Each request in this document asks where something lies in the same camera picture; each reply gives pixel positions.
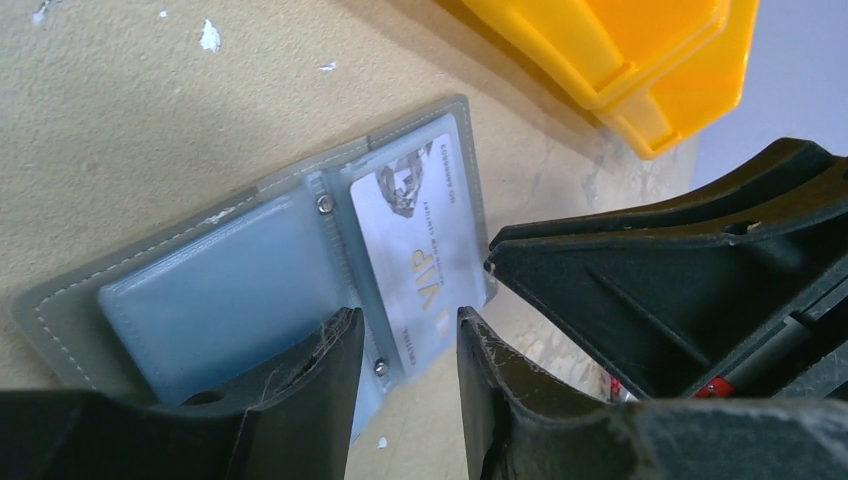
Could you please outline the yellow middle bin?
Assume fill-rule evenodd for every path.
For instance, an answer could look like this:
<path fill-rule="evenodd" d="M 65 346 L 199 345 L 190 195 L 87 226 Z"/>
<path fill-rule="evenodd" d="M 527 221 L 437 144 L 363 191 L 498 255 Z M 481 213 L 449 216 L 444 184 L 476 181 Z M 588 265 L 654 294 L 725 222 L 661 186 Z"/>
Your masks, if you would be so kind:
<path fill-rule="evenodd" d="M 477 0 L 467 7 L 577 103 L 598 109 L 721 33 L 728 1 Z"/>

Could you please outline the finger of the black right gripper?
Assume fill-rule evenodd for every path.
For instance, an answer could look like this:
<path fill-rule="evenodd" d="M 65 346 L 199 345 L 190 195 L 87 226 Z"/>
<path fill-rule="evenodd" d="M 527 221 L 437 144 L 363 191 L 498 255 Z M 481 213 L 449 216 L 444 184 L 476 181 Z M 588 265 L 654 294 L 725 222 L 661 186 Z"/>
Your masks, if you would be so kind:
<path fill-rule="evenodd" d="M 683 195 L 627 209 L 506 226 L 490 249 L 506 241 L 675 227 L 725 217 L 788 193 L 841 160 L 813 141 L 779 138 L 743 165 Z"/>
<path fill-rule="evenodd" d="M 841 158 L 725 217 L 506 241 L 486 268 L 636 396 L 695 396 L 847 281 Z"/>

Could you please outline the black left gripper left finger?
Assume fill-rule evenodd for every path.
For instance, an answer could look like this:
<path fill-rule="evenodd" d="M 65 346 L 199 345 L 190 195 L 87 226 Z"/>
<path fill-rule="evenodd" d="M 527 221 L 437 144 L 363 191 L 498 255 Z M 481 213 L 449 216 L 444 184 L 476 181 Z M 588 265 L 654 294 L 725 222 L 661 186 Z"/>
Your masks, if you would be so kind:
<path fill-rule="evenodd" d="M 180 405 L 5 390 L 5 479 L 341 479 L 364 346 L 358 308 Z"/>

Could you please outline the yellow bin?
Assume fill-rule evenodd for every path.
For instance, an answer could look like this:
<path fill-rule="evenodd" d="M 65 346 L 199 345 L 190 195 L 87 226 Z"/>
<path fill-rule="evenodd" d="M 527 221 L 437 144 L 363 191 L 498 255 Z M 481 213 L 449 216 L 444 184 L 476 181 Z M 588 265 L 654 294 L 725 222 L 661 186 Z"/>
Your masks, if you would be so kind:
<path fill-rule="evenodd" d="M 733 110 L 744 90 L 758 7 L 731 1 L 721 33 L 595 116 L 641 158 L 653 159 Z"/>
<path fill-rule="evenodd" d="M 477 0 L 467 7 L 577 103 L 598 109 L 721 33 L 728 1 Z"/>

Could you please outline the coloured marker pack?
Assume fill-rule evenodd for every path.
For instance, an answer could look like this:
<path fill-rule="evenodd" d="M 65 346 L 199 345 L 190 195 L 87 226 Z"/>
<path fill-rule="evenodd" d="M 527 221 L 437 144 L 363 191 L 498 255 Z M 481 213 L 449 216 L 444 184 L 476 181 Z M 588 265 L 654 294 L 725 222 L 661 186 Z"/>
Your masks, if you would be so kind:
<path fill-rule="evenodd" d="M 612 403 L 634 402 L 638 398 L 627 390 L 623 384 L 608 372 L 601 372 L 601 386 L 603 398 Z"/>

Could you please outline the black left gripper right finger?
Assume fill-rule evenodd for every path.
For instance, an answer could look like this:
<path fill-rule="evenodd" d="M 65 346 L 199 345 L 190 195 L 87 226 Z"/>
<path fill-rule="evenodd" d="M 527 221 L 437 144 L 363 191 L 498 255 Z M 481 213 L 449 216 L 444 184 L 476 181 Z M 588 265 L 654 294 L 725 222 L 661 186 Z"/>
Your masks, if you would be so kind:
<path fill-rule="evenodd" d="M 472 479 L 843 479 L 847 406 L 835 400 L 606 403 L 457 313 Z"/>

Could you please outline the grey leather card holder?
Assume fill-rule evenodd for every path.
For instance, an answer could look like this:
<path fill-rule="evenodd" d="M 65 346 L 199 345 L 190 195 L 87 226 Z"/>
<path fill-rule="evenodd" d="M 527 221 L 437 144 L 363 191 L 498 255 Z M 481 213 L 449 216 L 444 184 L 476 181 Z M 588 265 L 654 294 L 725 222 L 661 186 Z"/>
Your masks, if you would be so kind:
<path fill-rule="evenodd" d="M 394 387 L 454 344 L 456 326 L 426 370 L 404 374 L 350 187 L 376 169 L 381 149 L 441 133 L 456 140 L 464 165 L 487 303 L 497 287 L 483 268 L 488 240 L 469 102 L 456 94 L 24 290 L 12 318 L 67 385 L 176 405 L 294 346 L 338 309 L 358 307 L 359 433 Z"/>

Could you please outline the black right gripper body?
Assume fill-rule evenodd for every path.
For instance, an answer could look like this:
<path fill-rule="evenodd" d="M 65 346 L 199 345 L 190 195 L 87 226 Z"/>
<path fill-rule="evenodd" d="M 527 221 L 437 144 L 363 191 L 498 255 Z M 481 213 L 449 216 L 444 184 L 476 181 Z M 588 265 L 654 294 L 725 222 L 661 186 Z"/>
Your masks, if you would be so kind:
<path fill-rule="evenodd" d="M 782 326 L 697 398 L 847 399 L 847 281 Z"/>

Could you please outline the yellow right bin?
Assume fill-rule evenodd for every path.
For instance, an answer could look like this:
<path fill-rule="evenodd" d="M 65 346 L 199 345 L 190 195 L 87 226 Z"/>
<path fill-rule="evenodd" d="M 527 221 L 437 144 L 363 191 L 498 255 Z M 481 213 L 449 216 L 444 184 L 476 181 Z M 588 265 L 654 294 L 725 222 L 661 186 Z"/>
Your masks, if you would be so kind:
<path fill-rule="evenodd" d="M 653 159 L 733 110 L 744 90 L 758 7 L 731 1 L 721 33 L 595 116 L 641 158 Z"/>

